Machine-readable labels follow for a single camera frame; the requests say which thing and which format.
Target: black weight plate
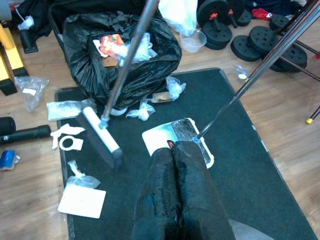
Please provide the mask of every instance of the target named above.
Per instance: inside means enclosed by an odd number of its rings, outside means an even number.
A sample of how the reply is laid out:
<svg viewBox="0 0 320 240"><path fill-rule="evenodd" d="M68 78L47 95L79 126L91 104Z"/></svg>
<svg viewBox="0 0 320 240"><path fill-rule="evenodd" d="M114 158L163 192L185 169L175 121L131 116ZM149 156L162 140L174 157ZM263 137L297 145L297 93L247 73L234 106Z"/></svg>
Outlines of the black weight plate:
<svg viewBox="0 0 320 240"><path fill-rule="evenodd" d="M225 46L232 39L232 32L229 27L223 23L219 23L221 31L216 31L214 24L211 21L207 21L201 31L205 34L206 40L214 45Z"/></svg>
<svg viewBox="0 0 320 240"><path fill-rule="evenodd" d="M261 53L247 45L248 36L236 36L231 43L232 52L240 59L255 62L261 58Z"/></svg>
<svg viewBox="0 0 320 240"><path fill-rule="evenodd" d="M282 29L287 24L287 22L289 22L289 19L285 16L273 14L272 18L269 21L269 27L274 31L279 30Z"/></svg>
<svg viewBox="0 0 320 240"><path fill-rule="evenodd" d="M212 50L222 50L227 46L227 44L226 45L215 45L215 44L212 44L207 41L205 46L209 49L212 49Z"/></svg>
<svg viewBox="0 0 320 240"><path fill-rule="evenodd" d="M233 11L234 19L236 20L240 18L246 7L245 1L244 0L226 0L226 1L229 5L229 9ZM231 21L228 18L227 22L222 21L222 23L229 25L231 24Z"/></svg>
<svg viewBox="0 0 320 240"><path fill-rule="evenodd" d="M280 60L277 60L273 65L271 65L270 69L272 71L275 71L277 73L284 73L286 72L286 70L284 70L281 66L280 66Z"/></svg>
<svg viewBox="0 0 320 240"><path fill-rule="evenodd" d="M229 7L226 0L207 0L201 4L196 17L199 25L202 27L206 22L210 20L210 16L213 13L217 13L217 20L220 23L226 22L228 18Z"/></svg>
<svg viewBox="0 0 320 240"><path fill-rule="evenodd" d="M304 69L307 67L308 63L308 56L306 52L298 45L293 44L289 47L287 51L282 55L285 59L289 60L290 62L297 64ZM291 72L291 73L299 73L301 72L298 68L286 63L285 61L279 59L279 65L284 70Z"/></svg>
<svg viewBox="0 0 320 240"><path fill-rule="evenodd" d="M252 28L248 43L261 54L267 54L278 42L278 36L270 28L255 26Z"/></svg>
<svg viewBox="0 0 320 240"><path fill-rule="evenodd" d="M236 23L240 27L245 27L249 25L249 23L251 22L251 19L252 19L251 13L247 9L245 9L242 15L236 20Z"/></svg>

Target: wooden floor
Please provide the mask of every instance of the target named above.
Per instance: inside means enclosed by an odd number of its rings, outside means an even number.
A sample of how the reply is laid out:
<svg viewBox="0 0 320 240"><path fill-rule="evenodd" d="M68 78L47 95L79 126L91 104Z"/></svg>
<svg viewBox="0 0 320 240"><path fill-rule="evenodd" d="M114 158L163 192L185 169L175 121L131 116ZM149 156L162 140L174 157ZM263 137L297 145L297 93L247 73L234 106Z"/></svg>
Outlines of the wooden floor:
<svg viewBox="0 0 320 240"><path fill-rule="evenodd" d="M255 25L233 30L233 35L247 35ZM319 27L316 22L301 37L309 46L320 50ZM23 54L17 45L30 75L48 78L49 85L34 113L24 108L21 93L4 96L0 93L0 116L11 116L17 128L32 128L48 124L46 103L54 100L60 88L75 86L64 55L55 36L37 41L39 52ZM320 60L308 52L310 71L320 76ZM213 51L203 47L198 53L183 52L177 72L222 68L237 90L233 65L239 64L251 72L258 62L238 59L228 46ZM320 238L320 117L312 124L305 120L320 104L320 83L303 73L276 73L268 70L243 96L242 103L265 141L270 153L295 199ZM53 131L55 122L49 123ZM63 183L59 151L51 149L52 140L36 140L1 146L14 149L21 156L14 171L0 173L0 239L67 239L66 215L57 211Z"/></svg>

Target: white label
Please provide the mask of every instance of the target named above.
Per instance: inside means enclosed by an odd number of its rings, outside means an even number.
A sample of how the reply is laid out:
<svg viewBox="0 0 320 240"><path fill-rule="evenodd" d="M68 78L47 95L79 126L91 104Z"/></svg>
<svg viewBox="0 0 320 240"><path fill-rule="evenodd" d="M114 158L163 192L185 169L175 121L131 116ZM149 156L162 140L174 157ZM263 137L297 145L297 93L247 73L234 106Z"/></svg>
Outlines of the white label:
<svg viewBox="0 0 320 240"><path fill-rule="evenodd" d="M99 219L105 201L106 191L67 185L63 191L58 211L82 217Z"/></svg>
<svg viewBox="0 0 320 240"><path fill-rule="evenodd" d="M24 93L24 94L31 94L32 96L34 96L34 95L36 95L36 90L34 90L34 89L29 89L29 88L24 88L23 90L22 90L22 92Z"/></svg>

